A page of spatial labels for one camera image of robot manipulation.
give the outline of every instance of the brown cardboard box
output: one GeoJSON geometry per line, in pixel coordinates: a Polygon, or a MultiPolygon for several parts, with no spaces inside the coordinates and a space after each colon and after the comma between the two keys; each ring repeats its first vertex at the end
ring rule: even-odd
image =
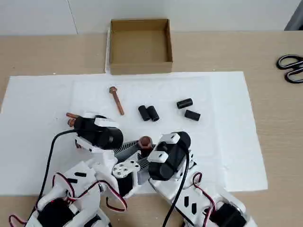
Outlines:
{"type": "Polygon", "coordinates": [[[171,72],[169,20],[112,20],[109,64],[116,75],[171,72]]]}

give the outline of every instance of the white foam sheet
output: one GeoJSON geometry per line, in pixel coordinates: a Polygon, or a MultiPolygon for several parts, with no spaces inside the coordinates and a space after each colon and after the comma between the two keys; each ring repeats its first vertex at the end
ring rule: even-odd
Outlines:
{"type": "Polygon", "coordinates": [[[268,188],[263,156],[242,72],[213,74],[215,123],[229,191],[268,188]]]}
{"type": "MultiPolygon", "coordinates": [[[[167,133],[186,129],[190,130],[188,133],[193,139],[198,136],[196,131],[199,129],[202,136],[199,140],[204,140],[205,144],[201,149],[199,142],[194,140],[192,149],[195,148],[194,152],[199,157],[197,161],[202,164],[206,178],[225,185],[229,191],[267,189],[266,173],[243,73],[173,73],[152,75],[152,79],[148,77],[11,77],[0,114],[0,194],[39,193],[53,136],[69,129],[66,112],[73,110],[78,113],[84,111],[82,108],[103,111],[104,115],[110,115],[118,121],[125,141],[136,139],[135,137],[142,136],[141,133],[156,140],[159,136],[157,130],[167,133]],[[197,84],[196,90],[200,96],[185,89],[191,80],[197,84]],[[147,81],[150,86],[143,89],[147,81]],[[168,81],[169,91],[173,88],[177,91],[160,96],[168,81]],[[108,93],[110,85],[118,88],[125,116],[119,116],[117,112],[113,98],[108,93]],[[202,114],[199,122],[184,119],[183,110],[175,107],[175,101],[188,97],[194,100],[194,106],[190,109],[202,114]],[[161,120],[139,121],[137,107],[142,104],[154,105],[161,120]]],[[[54,172],[66,171],[80,160],[91,157],[88,152],[75,148],[72,135],[63,137],[55,145],[46,191],[50,189],[54,172]]],[[[141,192],[150,192],[149,190],[144,187],[141,192]]]]}
{"type": "MultiPolygon", "coordinates": [[[[83,110],[102,113],[119,123],[125,141],[150,136],[158,143],[161,133],[186,131],[191,137],[190,149],[199,162],[204,178],[225,186],[221,169],[221,154],[217,147],[214,112],[210,91],[210,78],[198,73],[173,73],[170,75],[137,75],[96,78],[75,82],[71,112],[81,114],[83,110]],[[125,115],[117,111],[109,87],[116,86],[125,115]],[[191,97],[194,105],[188,109],[201,113],[200,121],[184,117],[186,109],[179,110],[176,102],[191,97]],[[153,105],[160,116],[157,122],[144,122],[138,107],[153,105]]],[[[145,188],[139,192],[152,192],[145,188]]]]}

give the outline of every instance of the red wire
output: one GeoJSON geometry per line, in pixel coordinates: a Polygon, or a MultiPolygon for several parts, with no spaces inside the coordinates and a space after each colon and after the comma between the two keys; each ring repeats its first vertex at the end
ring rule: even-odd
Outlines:
{"type": "Polygon", "coordinates": [[[201,172],[198,172],[198,173],[196,173],[196,174],[194,175],[194,177],[193,177],[193,185],[194,185],[196,188],[200,189],[200,190],[202,191],[203,195],[209,199],[209,201],[211,202],[212,207],[213,207],[212,213],[214,213],[214,212],[216,211],[216,203],[214,202],[214,200],[213,200],[213,199],[212,199],[212,198],[211,198],[211,197],[210,197],[202,188],[200,188],[200,187],[196,184],[195,178],[196,178],[198,175],[199,175],[199,181],[198,181],[197,183],[200,183],[200,182],[201,182],[202,173],[201,173],[201,172]]]}
{"type": "Polygon", "coordinates": [[[74,188],[73,188],[73,186],[72,186],[72,184],[68,181],[68,179],[63,175],[63,174],[61,174],[61,173],[55,173],[54,175],[53,175],[53,187],[54,187],[54,183],[55,183],[55,177],[56,177],[56,175],[59,175],[60,177],[62,177],[63,178],[63,180],[68,184],[68,186],[70,187],[70,189],[71,189],[71,192],[72,192],[72,197],[75,197],[75,190],[74,190],[74,188]]]}
{"type": "Polygon", "coordinates": [[[110,208],[111,210],[118,211],[118,212],[124,212],[124,211],[126,211],[126,209],[120,209],[120,208],[111,206],[111,205],[108,203],[108,200],[109,200],[109,198],[106,197],[106,206],[107,206],[108,208],[110,208]]]}
{"type": "Polygon", "coordinates": [[[10,224],[11,227],[15,227],[14,224],[13,224],[12,218],[14,218],[17,222],[19,222],[22,225],[27,224],[26,221],[22,221],[18,216],[12,214],[12,215],[9,216],[9,224],[10,224]]]}
{"type": "Polygon", "coordinates": [[[203,225],[202,225],[202,227],[206,227],[206,225],[207,225],[207,222],[208,222],[208,220],[209,220],[209,217],[210,217],[210,215],[211,215],[211,208],[209,208],[208,209],[208,211],[207,211],[207,214],[206,214],[206,216],[205,216],[205,218],[204,218],[204,222],[203,222],[203,225]]]}
{"type": "MultiPolygon", "coordinates": [[[[108,203],[108,197],[106,197],[106,205],[108,208],[114,210],[114,211],[119,211],[119,212],[124,212],[127,210],[127,203],[126,201],[123,199],[123,197],[107,182],[107,181],[104,181],[104,180],[98,180],[96,182],[94,182],[87,190],[85,190],[79,197],[77,197],[77,199],[80,199],[81,197],[83,197],[90,189],[92,189],[94,186],[96,186],[96,184],[99,184],[99,183],[105,183],[111,190],[111,192],[113,194],[115,194],[115,196],[117,196],[119,198],[119,200],[124,204],[125,206],[125,209],[120,209],[120,208],[116,208],[116,207],[113,207],[111,206],[109,203],[108,203]]],[[[73,198],[68,198],[70,201],[76,201],[75,199],[73,198]]]]}

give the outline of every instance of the screw head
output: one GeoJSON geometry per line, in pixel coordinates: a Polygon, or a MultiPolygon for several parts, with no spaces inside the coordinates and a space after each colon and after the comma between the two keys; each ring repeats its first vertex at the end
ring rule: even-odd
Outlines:
{"type": "Polygon", "coordinates": [[[109,88],[109,92],[112,94],[112,93],[115,93],[117,91],[117,88],[115,86],[112,86],[109,88]]]}

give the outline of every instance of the white wall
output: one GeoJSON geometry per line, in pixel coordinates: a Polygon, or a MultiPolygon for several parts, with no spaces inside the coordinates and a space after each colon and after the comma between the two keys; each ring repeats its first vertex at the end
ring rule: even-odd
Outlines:
{"type": "MultiPolygon", "coordinates": [[[[284,30],[301,0],[69,0],[79,33],[112,18],[167,17],[172,30],[284,30]]],[[[0,0],[0,35],[75,34],[67,0],[0,0]]]]}
{"type": "Polygon", "coordinates": [[[67,0],[0,0],[0,35],[75,33],[67,0]]]}

